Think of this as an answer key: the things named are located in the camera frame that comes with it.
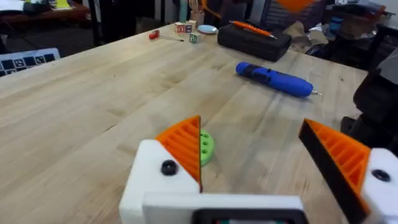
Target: toy block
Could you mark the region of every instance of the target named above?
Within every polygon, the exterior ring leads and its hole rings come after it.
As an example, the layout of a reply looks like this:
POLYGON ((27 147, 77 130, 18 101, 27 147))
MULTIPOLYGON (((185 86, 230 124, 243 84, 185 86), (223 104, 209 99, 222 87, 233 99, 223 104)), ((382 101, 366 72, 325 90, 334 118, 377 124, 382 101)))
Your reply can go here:
POLYGON ((196 27, 197 27, 197 22, 196 22, 196 21, 193 21, 193 20, 189 20, 189 21, 187 22, 187 24, 192 25, 192 30, 195 30, 196 27))
POLYGON ((203 40, 203 35, 199 34, 197 32, 193 32, 190 34, 189 36, 189 42, 193 43, 193 44, 198 44, 203 40))
POLYGON ((175 23, 175 32, 176 33, 184 33, 185 32, 185 24, 181 22, 175 23))
POLYGON ((192 33, 192 25, 191 24, 186 24, 185 25, 185 32, 186 33, 192 33))

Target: black case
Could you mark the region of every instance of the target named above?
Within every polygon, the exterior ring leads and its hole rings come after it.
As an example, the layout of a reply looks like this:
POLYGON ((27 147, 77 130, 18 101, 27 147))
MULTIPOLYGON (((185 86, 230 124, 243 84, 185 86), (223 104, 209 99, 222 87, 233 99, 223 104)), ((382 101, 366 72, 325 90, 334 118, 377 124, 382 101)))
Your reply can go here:
POLYGON ((288 34, 274 35, 277 40, 230 24, 220 28, 217 42, 224 47, 276 62, 286 53, 292 37, 288 34))

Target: red object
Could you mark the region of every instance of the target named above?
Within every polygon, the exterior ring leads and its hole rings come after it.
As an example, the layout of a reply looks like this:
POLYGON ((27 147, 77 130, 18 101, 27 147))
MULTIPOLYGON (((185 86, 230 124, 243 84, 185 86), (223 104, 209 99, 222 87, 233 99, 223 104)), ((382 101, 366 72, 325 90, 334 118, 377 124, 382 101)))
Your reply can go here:
POLYGON ((149 34, 149 39, 154 40, 160 36, 159 30, 154 30, 152 33, 149 34))
POLYGON ((154 31, 152 31, 152 32, 149 34, 149 40, 154 40, 154 39, 156 39, 156 38, 158 38, 158 37, 161 37, 161 38, 163 38, 163 39, 168 39, 168 40, 177 40, 177 41, 181 41, 181 42, 184 41, 184 40, 182 40, 182 39, 176 39, 176 38, 173 38, 173 37, 164 37, 164 36, 161 36, 159 30, 154 30, 154 31))

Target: orange object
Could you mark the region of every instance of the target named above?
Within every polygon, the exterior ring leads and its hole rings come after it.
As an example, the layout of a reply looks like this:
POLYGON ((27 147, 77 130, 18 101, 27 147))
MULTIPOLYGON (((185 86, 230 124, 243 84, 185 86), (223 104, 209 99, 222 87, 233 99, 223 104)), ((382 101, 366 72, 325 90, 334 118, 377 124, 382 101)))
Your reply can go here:
POLYGON ((314 0, 278 0, 288 11, 298 13, 309 6, 314 0))
POLYGON ((261 35, 264 35, 264 36, 267 36, 267 37, 272 37, 272 38, 276 39, 276 37, 274 35, 272 35, 270 32, 262 30, 262 29, 255 28, 254 26, 252 26, 250 24, 247 24, 247 23, 244 23, 244 22, 238 22, 238 21, 230 21, 230 23, 232 23, 232 24, 234 24, 234 25, 236 25, 238 27, 242 27, 244 29, 251 30, 251 31, 253 31, 253 32, 257 33, 257 34, 261 34, 261 35))
POLYGON ((323 148, 343 175, 345 181, 353 189, 363 208, 368 212, 369 207, 361 198, 361 190, 370 155, 370 148, 343 133, 310 119, 304 119, 304 124, 300 131, 301 139, 303 138, 301 135, 305 123, 315 133, 323 148))
POLYGON ((185 119, 156 137, 200 184, 200 116, 185 119))

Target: small white dish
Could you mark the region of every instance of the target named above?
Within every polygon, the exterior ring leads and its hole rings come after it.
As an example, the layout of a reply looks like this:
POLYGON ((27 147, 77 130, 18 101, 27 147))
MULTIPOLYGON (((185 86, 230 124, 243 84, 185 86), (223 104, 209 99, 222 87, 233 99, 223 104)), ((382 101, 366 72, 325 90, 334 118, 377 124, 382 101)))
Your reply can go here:
POLYGON ((218 32, 218 29, 211 25, 200 25, 198 26, 198 30, 204 34, 216 34, 218 32))

